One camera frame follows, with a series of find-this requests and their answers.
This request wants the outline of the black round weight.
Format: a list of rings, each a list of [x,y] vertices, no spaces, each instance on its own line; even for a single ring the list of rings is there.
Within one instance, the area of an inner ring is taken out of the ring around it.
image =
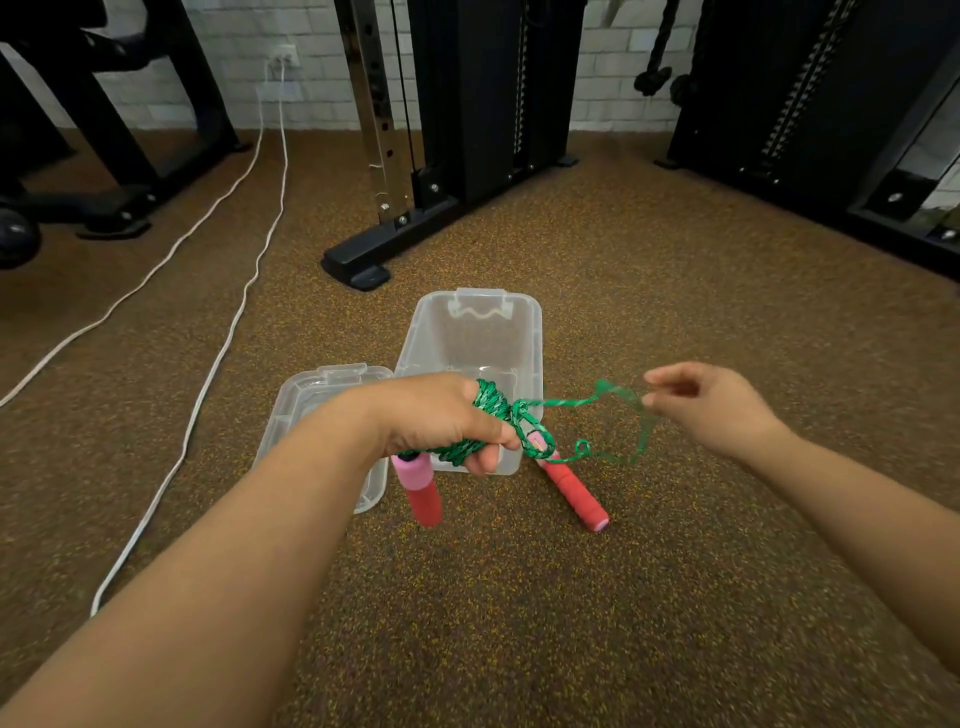
[[[41,248],[39,226],[14,209],[0,207],[0,271],[15,270],[30,263]]]

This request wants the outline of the person's left forearm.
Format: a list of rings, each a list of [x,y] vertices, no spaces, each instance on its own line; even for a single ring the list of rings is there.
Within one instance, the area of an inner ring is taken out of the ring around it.
[[[387,435],[375,396],[331,399],[92,616],[0,709],[0,728],[258,728]]]

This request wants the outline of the clear plastic box lid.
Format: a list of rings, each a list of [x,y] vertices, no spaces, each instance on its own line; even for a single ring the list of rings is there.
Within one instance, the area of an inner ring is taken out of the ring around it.
[[[293,375],[279,389],[253,466],[302,418],[328,400],[356,386],[386,381],[393,376],[392,370],[367,363],[322,366]]]

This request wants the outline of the person's left hand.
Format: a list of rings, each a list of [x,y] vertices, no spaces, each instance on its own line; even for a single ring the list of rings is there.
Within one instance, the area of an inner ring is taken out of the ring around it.
[[[475,452],[445,449],[446,411],[483,411],[475,405],[480,384],[460,373],[444,371],[386,380],[369,386],[370,418],[385,440],[386,455],[441,450],[447,462],[477,477],[493,474],[503,446]]]

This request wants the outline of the person's right forearm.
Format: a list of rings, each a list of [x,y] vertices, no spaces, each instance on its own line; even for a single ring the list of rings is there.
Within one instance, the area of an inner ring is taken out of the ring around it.
[[[783,426],[738,458],[960,679],[960,513]]]

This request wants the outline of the clear plastic storage box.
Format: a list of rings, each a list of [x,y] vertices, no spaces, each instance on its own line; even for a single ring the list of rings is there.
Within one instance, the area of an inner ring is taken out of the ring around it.
[[[440,371],[493,382],[509,401],[544,397],[544,324],[532,296],[459,288],[419,299],[399,358],[398,378]]]

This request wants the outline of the person's right hand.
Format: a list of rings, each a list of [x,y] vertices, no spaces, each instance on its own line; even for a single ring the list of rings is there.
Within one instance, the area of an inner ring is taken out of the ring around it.
[[[681,395],[681,420],[669,421],[715,455],[746,464],[792,435],[754,386],[735,370],[686,361],[648,370],[643,379],[648,392]]]

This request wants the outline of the black weight stack machine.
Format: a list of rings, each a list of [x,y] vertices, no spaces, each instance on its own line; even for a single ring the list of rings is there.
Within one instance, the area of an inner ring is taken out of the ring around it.
[[[665,169],[687,169],[960,284],[960,225],[917,219],[960,163],[960,0],[702,0]]]

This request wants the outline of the green jump rope red handles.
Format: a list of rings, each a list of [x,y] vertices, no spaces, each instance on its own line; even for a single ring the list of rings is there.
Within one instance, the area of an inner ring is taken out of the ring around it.
[[[474,407],[507,424],[515,431],[520,450],[537,463],[547,478],[556,486],[583,526],[590,532],[603,531],[610,517],[599,500],[571,469],[571,464],[583,459],[604,459],[617,465],[634,465],[646,451],[646,444],[654,429],[654,418],[640,416],[640,429],[634,451],[629,455],[615,455],[596,450],[587,439],[578,440],[570,456],[558,451],[553,435],[541,420],[534,415],[534,408],[579,408],[590,406],[603,397],[614,396],[629,407],[643,409],[642,398],[633,390],[600,379],[594,385],[593,394],[581,399],[530,399],[508,400],[491,381],[478,380],[478,392]],[[434,463],[462,467],[467,458],[475,455],[484,443],[466,439],[444,447],[430,450],[408,450],[391,457],[391,463],[404,489],[412,515],[424,528],[436,528],[442,522],[441,496],[434,475]]]

